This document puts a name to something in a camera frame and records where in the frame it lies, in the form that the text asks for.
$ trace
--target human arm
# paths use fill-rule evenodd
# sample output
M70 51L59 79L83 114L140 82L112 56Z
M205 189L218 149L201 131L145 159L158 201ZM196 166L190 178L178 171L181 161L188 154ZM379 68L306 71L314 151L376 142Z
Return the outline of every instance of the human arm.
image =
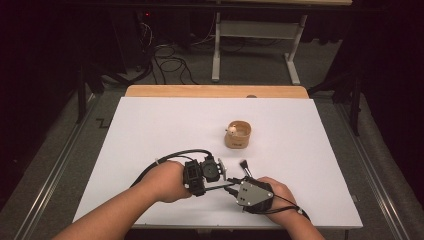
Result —
M269 183L274 191L274 194L280 197L283 197L293 203L296 203L296 200L291 193L290 189L269 177L263 177L258 179L259 181ZM283 208L291 206L290 202L287 202L280 198L274 198L271 209ZM274 223L281 225L287 230L290 234L291 239L293 240L316 240L324 239L321 233L312 225L312 223L303 215L299 214L296 210L290 209L278 213L267 214L267 217Z
M54 239L123 239L135 221L156 202L174 202L191 194L183 185L184 166L166 161L132 188L100 205Z

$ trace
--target white table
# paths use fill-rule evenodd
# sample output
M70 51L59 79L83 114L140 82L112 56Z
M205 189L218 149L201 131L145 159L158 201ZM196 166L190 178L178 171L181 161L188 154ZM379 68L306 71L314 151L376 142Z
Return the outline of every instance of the white table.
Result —
M252 126L246 149L224 145L233 120ZM286 183L317 227L362 227L313 100L290 98L123 97L74 220L127 189L156 158L195 148L221 158L228 177L243 177L238 163L247 159L254 177ZM242 213L223 189L157 203L134 227L279 228L265 216Z

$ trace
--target black cable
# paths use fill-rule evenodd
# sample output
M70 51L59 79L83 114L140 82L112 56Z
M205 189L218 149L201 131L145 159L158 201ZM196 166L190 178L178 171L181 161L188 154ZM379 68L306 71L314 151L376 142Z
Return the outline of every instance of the black cable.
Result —
M157 52L158 52L159 50L161 50L161 49L165 49L165 48L167 48L167 49L171 49L171 50L172 50L172 51L171 51L171 53L170 53L170 54L167 54L167 55L164 55L164 56L158 56L158 55L157 55ZM194 83L195 85L199 85L199 83L198 83L198 82L194 81L193 76L192 76L192 74L191 74L191 71L190 71L190 69L189 69L189 67L188 67L187 62L186 62L184 59L182 59L182 58L174 57L174 54L175 54L175 49L174 49L172 46L169 46L169 45L161 46L161 47L159 47L159 48L157 48L157 49L155 50L154 60L155 60L155 63L156 63L156 65L157 65L157 67L159 68L159 70L160 70L160 72L161 72L161 75L162 75L162 78L163 78L164 84L165 84L165 85L167 84L167 80L166 80L166 77L165 77L165 74L164 74L164 73L166 73L166 72L176 72L176 71L178 71L179 69L182 69L182 70L181 70L181 73L180 73L180 81L181 81L181 83L182 83L183 85L186 85L186 83L184 83L184 81L183 81L183 74L184 74L184 72L185 72L185 71L187 71L187 72L188 72L190 81L191 81L192 83ZM179 65L178 65L177 67L174 67L174 68L173 68L173 69L171 69L171 70L166 70L166 69L164 69L164 67L163 67L163 66L164 66L165 64L167 64L167 63L170 63L170 62L177 62L177 63L179 63Z
M289 202L290 204L292 204L292 206L287 206L287 207L283 207L283 208L277 208L277 209L272 209L272 210L267 210L267 211L263 211L263 212L254 212L254 214L273 214L273 213L279 213L279 212L283 212L286 210L291 210L294 209L296 210L299 214L303 215L304 217L306 217L309 221L311 220L308 216L308 214L305 212L305 210L303 210L301 207L299 207L298 205L296 205L294 202L280 197L278 195L274 195L274 197L280 198L286 202Z
M209 32L206 34L206 37L204 37L201 41L199 41L199 42L192 42L192 43L190 43L190 46L196 46L196 45L200 45L200 44L204 44L204 43L206 43L206 42L209 42L209 41L211 41L211 40L213 40L213 39L215 39L215 37L211 37L211 34L212 34L212 31L213 31L213 29L214 29L214 26L215 26L215 21L216 21L216 13L213 13L212 14L212 23L211 23L211 26L210 26L210 28L209 28Z
M215 49L215 43L207 41L207 42L203 42L203 43L193 45L192 47L199 49L199 50L211 50L211 49L213 50L213 49Z
M128 79L120 76L117 73L114 73L114 72L107 70L106 68L102 67L100 64L97 64L97 63L94 63L94 62L89 62L88 64L90 64L90 66L93 67L94 70L98 71L99 73L102 73L103 75L107 75L107 76L111 77L113 80L115 80L115 81L117 81L117 82L119 82L119 83L121 83L125 86L131 86L136 81L139 81L139 80L145 78L147 75L150 74L150 72L152 71L152 68L153 68L153 65L151 63L149 63L147 65L147 68L145 68L143 73L141 73L140 75L138 75L137 77L135 77L133 79L128 80Z
M208 155L208 157L212 157L212 153L211 152L209 152L207 150L203 150L203 149L184 150L184 151L180 151L180 152L169 154L169 155L167 155L165 157L162 157L162 158L158 159L154 163L150 164L146 169L144 169L144 171L138 176L138 178L134 181L134 183L131 184L130 188L133 187L134 185L136 185L137 183L139 183L141 181L141 179L143 179L143 177L147 174L147 172L149 172L151 169L153 169L157 165L159 165L161 163L164 163L165 161L167 161L170 158L175 158L175 157L189 158L187 156L181 156L181 155L187 154L187 153L205 153L205 154Z
M226 49L222 46L222 44L221 44L221 50L222 50L223 52L235 53L235 52L240 51L241 49L243 49L243 48L246 46L246 39L245 39L245 38L235 38L235 37L232 37L232 38L226 38L226 37L224 37L222 40L223 40L223 42L224 42L224 40L226 40L226 42L227 42L227 43L231 43L231 42L235 43L235 44L233 44L233 45L236 45L236 44L241 43L241 46L239 46L239 47L238 47L237 49L235 49L235 50L226 50Z
M181 156L176 156L176 158L177 157L179 157L179 158L186 158L186 159L188 159L188 160L190 160L190 161L194 161L194 158L191 158L191 157L188 157L188 156L183 156L183 155L181 155Z
M159 84L158 79L156 78L156 74L155 74L155 71L153 71L153 69L152 69L152 76L153 76L153 79L155 80L155 84L158 85Z
M284 41L285 39L257 39L255 38L255 40L250 40L246 39L246 44L250 45L250 46L260 46L260 47L269 47L269 46L274 46L277 45L279 43L281 43L282 41ZM264 40L269 40L269 43L260 43L259 41L264 41Z

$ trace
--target white stand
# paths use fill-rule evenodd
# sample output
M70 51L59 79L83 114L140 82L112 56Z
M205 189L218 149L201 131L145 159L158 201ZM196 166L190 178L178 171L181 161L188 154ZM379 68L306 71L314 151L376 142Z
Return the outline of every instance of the white stand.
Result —
M270 39L292 39L290 53L285 53L285 60L293 85L300 85L294 56L305 28L307 15L303 15L299 23L274 23L274 22L252 22L252 21L221 21L221 14L216 13L215 26L215 51L212 64L212 82L219 82L221 56L220 38L226 37L252 37Z

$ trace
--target black device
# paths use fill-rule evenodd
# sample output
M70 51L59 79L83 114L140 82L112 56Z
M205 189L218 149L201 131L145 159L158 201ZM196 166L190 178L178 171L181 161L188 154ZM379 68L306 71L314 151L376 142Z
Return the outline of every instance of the black device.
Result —
M186 154L189 153L204 153L207 156L205 157L205 161L199 163L196 159L186 156ZM196 197L205 194L206 191L216 189L216 187L206 188L204 180L206 180L206 182L208 183L216 182L220 179L220 175L223 175L224 180L226 180L225 167L220 159L218 159L218 162L216 162L215 158L212 156L212 153L210 153L209 151L203 149L192 149L172 153L158 159L140 174L140 176L134 181L131 187L140 182L141 179L143 179L144 175L146 175L146 173L150 171L150 169L154 168L155 166L161 163L164 163L168 159L177 157L187 158L191 160L184 164L183 184L188 185L189 192L195 195Z
M185 155L189 153L205 153L207 156L205 157L205 161L199 163L196 159ZM288 199L275 195L272 190L272 186L269 183L254 179L250 173L250 170L248 169L246 160L240 162L240 166L243 168L247 176L242 179L226 179L226 169L222 161L218 158L218 162L216 162L212 154L209 151L203 149L192 149L176 152L158 159L140 174L131 187L140 182L144 175L150 171L150 169L161 163L164 163L168 159L177 157L190 159L190 161L185 162L184 164L183 184L186 185L188 191L196 197L204 195L206 191L209 190L224 188L225 191L237 199L236 203L238 205L243 206L243 211L252 214L272 214L294 209L299 214L302 214L307 219L309 219L309 216L306 214L306 212L298 205ZM217 182L220 179L220 175L222 175L224 180L228 181L229 183L210 188L205 187L205 180L208 183ZM239 191L230 188L231 186L237 184L240 185ZM290 206L271 209L274 197L280 198L290 203Z

